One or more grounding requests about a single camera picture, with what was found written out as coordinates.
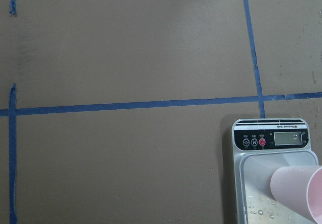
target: electronic scale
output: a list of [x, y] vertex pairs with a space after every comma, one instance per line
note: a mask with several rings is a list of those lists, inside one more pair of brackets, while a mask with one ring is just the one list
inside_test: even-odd
[[309, 128], [300, 118], [240, 119], [232, 126], [237, 224], [312, 224], [272, 196], [273, 173], [318, 165]]

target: black control panel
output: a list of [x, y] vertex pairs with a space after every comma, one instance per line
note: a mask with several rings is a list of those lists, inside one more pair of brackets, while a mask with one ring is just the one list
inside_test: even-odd
[[307, 128], [234, 130], [236, 146], [243, 151], [302, 148], [309, 141]]

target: power button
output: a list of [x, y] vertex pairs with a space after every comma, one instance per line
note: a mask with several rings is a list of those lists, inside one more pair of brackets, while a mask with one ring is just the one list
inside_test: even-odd
[[261, 138], [261, 139], [259, 140], [259, 144], [260, 144], [260, 146], [264, 146], [264, 145], [266, 144], [265, 139]]

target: plastic cup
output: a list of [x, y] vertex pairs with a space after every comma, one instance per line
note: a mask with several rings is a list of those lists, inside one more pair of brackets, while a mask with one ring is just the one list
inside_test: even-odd
[[322, 224], [322, 166], [290, 166], [271, 178], [274, 198], [301, 216]]

